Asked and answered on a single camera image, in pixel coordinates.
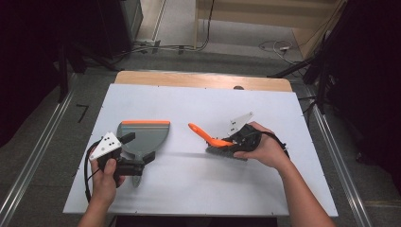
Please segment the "wooden table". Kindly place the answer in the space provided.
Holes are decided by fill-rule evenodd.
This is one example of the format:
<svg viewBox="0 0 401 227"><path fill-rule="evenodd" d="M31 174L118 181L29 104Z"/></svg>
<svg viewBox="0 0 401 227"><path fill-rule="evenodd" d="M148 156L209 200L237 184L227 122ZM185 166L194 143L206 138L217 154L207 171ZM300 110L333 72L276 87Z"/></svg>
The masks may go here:
<svg viewBox="0 0 401 227"><path fill-rule="evenodd" d="M174 87L234 89L242 87L252 91L291 92L287 79L228 76L222 74L179 73L158 71L121 71L115 78L117 84L140 84Z"/></svg>

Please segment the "metal floor rail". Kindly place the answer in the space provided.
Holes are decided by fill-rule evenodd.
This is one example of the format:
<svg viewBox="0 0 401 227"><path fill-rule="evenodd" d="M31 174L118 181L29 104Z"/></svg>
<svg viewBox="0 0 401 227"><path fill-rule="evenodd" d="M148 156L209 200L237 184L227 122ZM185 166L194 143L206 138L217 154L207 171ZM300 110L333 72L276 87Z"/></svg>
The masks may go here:
<svg viewBox="0 0 401 227"><path fill-rule="evenodd" d="M41 136L28 156L27 161L23 165L22 170L18 174L14 183L11 185L10 190L0 208L0 227L7 227L9 225L16 208L26 193L28 185L33 178L41 160L43 159L47 147L51 142L53 135L56 132L71 102L71 99L76 91L77 84L79 83L79 79L80 76L77 73L72 74L68 81L70 90L67 92L65 98L55 107L55 110L47 121Z"/></svg>
<svg viewBox="0 0 401 227"><path fill-rule="evenodd" d="M326 117L321 114L319 109L315 106L312 107L312 111L319 125L321 134L323 135L334 168L337 171L345 198L352 210L357 227L373 227L350 171L341 156L338 144L333 136Z"/></svg>

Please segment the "grey dustpan with orange edge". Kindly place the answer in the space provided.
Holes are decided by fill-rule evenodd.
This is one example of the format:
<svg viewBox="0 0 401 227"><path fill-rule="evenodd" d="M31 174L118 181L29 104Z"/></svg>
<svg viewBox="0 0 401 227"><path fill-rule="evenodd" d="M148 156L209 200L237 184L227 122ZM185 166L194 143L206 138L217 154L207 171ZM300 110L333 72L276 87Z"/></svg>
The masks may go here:
<svg viewBox="0 0 401 227"><path fill-rule="evenodd" d="M129 160L143 161L143 157L157 151L169 133L170 122L166 120L125 120L117 128L121 137L134 132L136 137L122 146L122 156Z"/></svg>

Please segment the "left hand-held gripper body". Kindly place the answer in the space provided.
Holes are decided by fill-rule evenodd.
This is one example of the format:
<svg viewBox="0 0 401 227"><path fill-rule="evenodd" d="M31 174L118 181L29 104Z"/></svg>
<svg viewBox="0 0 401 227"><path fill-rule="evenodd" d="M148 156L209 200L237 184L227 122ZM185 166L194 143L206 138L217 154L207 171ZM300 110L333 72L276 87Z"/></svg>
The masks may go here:
<svg viewBox="0 0 401 227"><path fill-rule="evenodd" d="M97 160L98 167L103 170L109 159L116 160L114 180L118 182L120 176L141 176L144 170L144 162L129 160L121 155L123 144L113 132L107 132L98 142L95 150L90 154L89 160Z"/></svg>

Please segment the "dark cabinet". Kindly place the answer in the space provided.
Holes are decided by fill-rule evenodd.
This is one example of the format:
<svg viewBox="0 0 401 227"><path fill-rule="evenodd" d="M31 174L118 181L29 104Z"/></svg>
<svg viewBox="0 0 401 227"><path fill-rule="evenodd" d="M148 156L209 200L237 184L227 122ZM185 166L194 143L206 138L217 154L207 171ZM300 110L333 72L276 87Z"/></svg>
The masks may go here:
<svg viewBox="0 0 401 227"><path fill-rule="evenodd" d="M140 0L97 0L105 32L105 56L113 58L132 50L144 15Z"/></svg>

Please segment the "white board sheet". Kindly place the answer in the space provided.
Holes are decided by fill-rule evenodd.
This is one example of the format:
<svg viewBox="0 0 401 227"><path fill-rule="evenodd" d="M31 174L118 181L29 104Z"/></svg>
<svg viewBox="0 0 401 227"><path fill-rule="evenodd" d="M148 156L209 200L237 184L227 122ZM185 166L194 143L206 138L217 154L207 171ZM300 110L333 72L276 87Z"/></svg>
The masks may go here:
<svg viewBox="0 0 401 227"><path fill-rule="evenodd" d="M144 169L141 183L127 179L110 210L116 214L189 216L285 216L285 193L276 170L255 160L239 161L206 152L189 128L196 124L213 137L227 136L232 119L251 114L285 143L331 217L338 211L297 96L292 92L246 91L113 84L109 87L91 139L116 131L124 120L162 119L167 139Z"/></svg>

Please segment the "person's right hand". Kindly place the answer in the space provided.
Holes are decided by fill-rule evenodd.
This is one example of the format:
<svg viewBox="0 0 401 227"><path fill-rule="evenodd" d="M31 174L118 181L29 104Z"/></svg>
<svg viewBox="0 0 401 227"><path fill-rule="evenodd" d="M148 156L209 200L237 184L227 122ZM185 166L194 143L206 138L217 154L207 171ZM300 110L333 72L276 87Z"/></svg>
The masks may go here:
<svg viewBox="0 0 401 227"><path fill-rule="evenodd" d="M242 159L255 159L266 166L275 168L280 173L288 171L291 166L291 161L286 156L279 143L271 137L273 131L256 122L251 122L250 125L262 131L262 137L258 147L254 151L237 151L234 153L234 156Z"/></svg>

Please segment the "black stand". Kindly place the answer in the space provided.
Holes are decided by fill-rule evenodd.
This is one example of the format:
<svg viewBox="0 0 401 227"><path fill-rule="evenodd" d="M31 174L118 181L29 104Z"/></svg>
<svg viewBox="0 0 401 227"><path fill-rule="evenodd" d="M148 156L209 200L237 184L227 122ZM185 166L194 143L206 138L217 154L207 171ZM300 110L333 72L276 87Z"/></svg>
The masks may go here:
<svg viewBox="0 0 401 227"><path fill-rule="evenodd" d="M84 73L86 71L86 63L83 60L83 56L88 56L90 59L99 63L101 66L113 72L121 71L121 68L117 68L110 62L105 61L100 56L98 56L90 48L78 44L60 44L58 47L58 60L59 60L59 75L60 75L60 95L58 102L61 103L65 100L68 92L68 74L67 74L67 63L70 63L73 70L78 73Z"/></svg>
<svg viewBox="0 0 401 227"><path fill-rule="evenodd" d="M323 34L318 51L312 57L294 63L288 69L270 76L272 79L282 79L285 76L306 67L306 72L302 76L304 84L312 84L316 80L319 81L318 93L315 100L312 102L312 106L316 105L321 114L324 114L324 93L326 82L328 80L326 49L327 46L329 46L329 43L329 38L326 34Z"/></svg>

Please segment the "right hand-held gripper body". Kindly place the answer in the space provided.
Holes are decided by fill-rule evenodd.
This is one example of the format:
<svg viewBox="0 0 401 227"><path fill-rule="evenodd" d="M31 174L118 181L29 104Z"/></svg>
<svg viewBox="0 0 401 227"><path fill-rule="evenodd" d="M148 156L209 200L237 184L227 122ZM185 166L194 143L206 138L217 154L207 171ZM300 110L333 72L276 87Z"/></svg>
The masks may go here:
<svg viewBox="0 0 401 227"><path fill-rule="evenodd" d="M261 132L248 124L252 117L249 112L230 120L228 137L241 142L238 151L254 151L260 143Z"/></svg>

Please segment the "light wooden shelf unit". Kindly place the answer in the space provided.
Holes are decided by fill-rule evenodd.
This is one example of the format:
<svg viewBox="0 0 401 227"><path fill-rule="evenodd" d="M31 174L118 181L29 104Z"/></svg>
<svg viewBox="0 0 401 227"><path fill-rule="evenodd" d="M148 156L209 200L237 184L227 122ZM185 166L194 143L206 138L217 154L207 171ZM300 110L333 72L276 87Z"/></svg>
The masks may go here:
<svg viewBox="0 0 401 227"><path fill-rule="evenodd" d="M318 48L324 33L338 22L348 0L195 0L194 44L199 19L212 19L292 29L306 59Z"/></svg>

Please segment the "orange brush with grey bristles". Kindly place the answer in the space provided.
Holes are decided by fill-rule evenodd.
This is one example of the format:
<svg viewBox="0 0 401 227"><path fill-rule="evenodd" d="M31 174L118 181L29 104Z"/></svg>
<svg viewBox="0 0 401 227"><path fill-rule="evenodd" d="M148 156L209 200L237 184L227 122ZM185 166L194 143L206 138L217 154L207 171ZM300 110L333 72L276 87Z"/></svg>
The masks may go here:
<svg viewBox="0 0 401 227"><path fill-rule="evenodd" d="M227 142L223 141L222 139L210 136L206 131L204 131L201 127L197 126L194 123L189 123L188 127L192 132L194 132L206 142L207 148L205 149L205 151L209 154L234 159L234 153L237 152L242 146L241 142L236 140L236 144L228 146L229 144Z"/></svg>

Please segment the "person's left hand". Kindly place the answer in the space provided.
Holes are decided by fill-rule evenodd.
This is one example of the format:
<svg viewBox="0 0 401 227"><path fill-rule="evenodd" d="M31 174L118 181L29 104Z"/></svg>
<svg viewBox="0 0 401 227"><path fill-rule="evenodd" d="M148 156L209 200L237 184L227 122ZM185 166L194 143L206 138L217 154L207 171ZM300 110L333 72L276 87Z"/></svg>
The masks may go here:
<svg viewBox="0 0 401 227"><path fill-rule="evenodd" d="M93 195L92 199L96 204L109 207L115 198L116 188L125 182L126 177L120 176L118 182L114 180L116 171L116 160L109 159L103 170L98 167L98 161L91 161L93 172Z"/></svg>

